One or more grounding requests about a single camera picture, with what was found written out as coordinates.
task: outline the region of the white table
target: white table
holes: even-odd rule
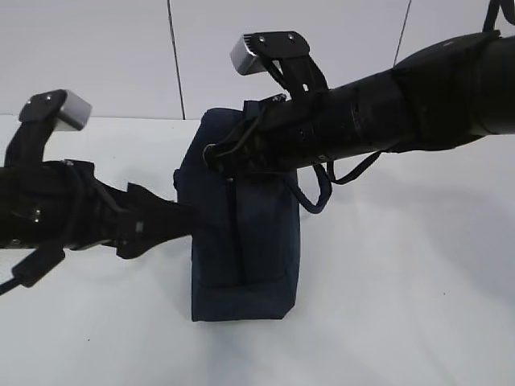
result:
[[[107,183],[170,198],[197,125],[92,119],[56,133],[47,159],[92,160]],[[0,128],[3,147],[15,119]],[[323,214],[303,211],[298,302],[282,321],[191,322],[188,238],[134,261],[68,253],[0,298],[0,384],[513,384],[514,149],[489,138],[386,155]],[[0,279],[24,255],[0,251]]]

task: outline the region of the bag strap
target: bag strap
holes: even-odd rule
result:
[[[328,203],[329,199],[332,195],[332,185],[331,181],[329,180],[329,176],[327,171],[323,168],[322,165],[314,165],[313,170],[316,173],[316,178],[319,182],[320,187],[320,196],[316,203],[312,203],[304,194],[303,191],[301,191],[299,185],[297,184],[297,181],[294,177],[291,175],[286,175],[283,178],[283,181],[290,189],[291,193],[295,196],[297,201],[303,206],[304,209],[309,211],[313,215],[318,215],[322,212],[322,210],[325,208],[326,204]]]
[[[515,26],[515,5],[513,4],[513,0],[490,0],[486,19],[484,20],[483,32],[493,31],[495,29],[500,9],[502,9],[506,21]]]
[[[341,179],[336,179],[335,176],[335,163],[333,161],[328,162],[328,174],[329,180],[336,185],[345,185],[357,179],[360,175],[363,174],[365,170],[372,166],[374,162],[377,161],[382,151],[377,151],[373,154],[370,154],[367,158],[360,162],[358,166],[351,170],[350,173],[342,177]]]

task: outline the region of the navy blue bag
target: navy blue bag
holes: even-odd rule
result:
[[[228,181],[203,160],[241,111],[211,109],[174,174],[179,203],[197,207],[204,226],[193,235],[192,320],[280,319],[294,306],[299,279],[297,174],[259,182]]]

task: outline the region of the white surface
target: white surface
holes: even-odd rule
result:
[[[413,0],[402,39],[399,59],[431,44],[483,29],[488,0]],[[496,28],[515,35],[515,27],[499,13]]]
[[[97,117],[181,118],[166,0],[2,0],[0,113],[69,88]]]
[[[407,0],[171,0],[187,118],[211,107],[241,109],[282,88],[267,74],[240,76],[229,53],[243,33],[294,30],[330,87],[392,66]]]
[[[171,197],[196,126],[93,119],[57,133],[47,158],[90,159],[108,183]],[[14,119],[0,127],[6,144]],[[514,384],[514,148],[386,155],[322,215],[303,212],[298,303],[283,321],[190,322],[188,238],[135,261],[69,253],[0,298],[0,384]],[[303,170],[311,196],[314,181]],[[0,278],[23,254],[0,251]]]

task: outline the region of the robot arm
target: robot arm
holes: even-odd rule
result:
[[[232,59],[243,75],[268,71],[291,95],[204,152],[229,177],[286,173],[370,152],[449,150],[487,135],[515,133],[515,38],[491,31],[498,10],[515,23],[513,2],[492,1],[485,31],[435,44],[394,68],[328,89],[293,31],[245,35]]]
[[[64,248],[103,244],[132,259],[198,226],[194,208],[133,183],[127,192],[114,189],[95,179],[91,162],[43,162],[53,131],[82,130],[90,112],[72,92],[55,90],[33,96],[20,113],[0,168],[0,248],[35,251],[12,269],[14,278],[0,286],[0,294],[33,286],[64,259]]]

